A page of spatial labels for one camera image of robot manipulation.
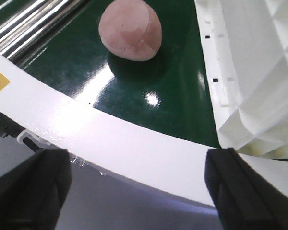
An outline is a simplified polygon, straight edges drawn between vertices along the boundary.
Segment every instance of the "green conveyor belt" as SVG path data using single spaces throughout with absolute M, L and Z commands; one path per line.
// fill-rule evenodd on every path
M 111 2 L 91 0 L 25 71 L 87 106 L 218 147 L 194 0 L 146 1 L 163 28 L 161 49 L 147 62 L 121 59 L 102 45 L 98 23 Z

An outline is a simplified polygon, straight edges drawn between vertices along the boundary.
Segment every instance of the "chrome rod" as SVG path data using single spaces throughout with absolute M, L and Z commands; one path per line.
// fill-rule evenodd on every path
M 48 31 L 78 9 L 87 0 L 61 0 L 47 14 L 10 42 L 0 53 L 13 61 L 20 53 L 34 46 Z
M 22 22 L 11 29 L 5 36 L 0 39 L 0 53 L 8 47 L 13 41 L 17 40 L 18 37 L 22 36 L 27 30 L 30 29 L 37 21 L 47 15 L 54 7 L 58 6 L 62 0 L 49 0 L 46 4 L 41 6 L 32 14 L 28 15 Z
M 0 26 L 0 39 L 47 2 L 48 0 L 35 0 L 22 8 L 17 14 Z

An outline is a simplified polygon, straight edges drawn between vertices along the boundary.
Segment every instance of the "white plastic housing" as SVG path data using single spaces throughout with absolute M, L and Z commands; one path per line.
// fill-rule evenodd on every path
M 222 147 L 288 158 L 288 0 L 196 0 Z

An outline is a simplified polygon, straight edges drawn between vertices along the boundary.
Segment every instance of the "egg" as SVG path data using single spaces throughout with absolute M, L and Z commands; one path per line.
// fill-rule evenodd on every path
M 142 0 L 113 1 L 102 14 L 98 30 L 104 46 L 128 60 L 150 60 L 161 46 L 159 17 Z

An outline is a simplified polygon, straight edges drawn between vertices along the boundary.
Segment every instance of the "white plastic clip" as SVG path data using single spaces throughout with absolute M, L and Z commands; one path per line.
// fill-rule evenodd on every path
M 21 145 L 24 145 L 24 139 L 29 138 L 32 139 L 34 138 L 36 141 L 38 141 L 41 144 L 48 145 L 50 146 L 51 143 L 49 141 L 46 141 L 45 139 L 39 137 L 38 135 L 32 133 L 31 131 L 25 129 L 22 131 L 18 136 L 17 136 L 17 142 Z

